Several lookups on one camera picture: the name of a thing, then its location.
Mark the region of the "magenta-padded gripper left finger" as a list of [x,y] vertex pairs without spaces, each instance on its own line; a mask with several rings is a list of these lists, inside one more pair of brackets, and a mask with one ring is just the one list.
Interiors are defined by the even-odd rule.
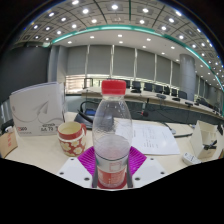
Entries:
[[56,175],[84,188],[96,188],[97,167],[94,148],[90,147],[79,157],[70,157]]

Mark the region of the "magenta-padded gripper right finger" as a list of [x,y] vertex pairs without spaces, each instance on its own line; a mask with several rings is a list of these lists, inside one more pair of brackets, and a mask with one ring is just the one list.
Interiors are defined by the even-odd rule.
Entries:
[[165,169],[155,158],[145,156],[134,147],[130,149],[127,165],[129,188],[140,188],[165,176]]

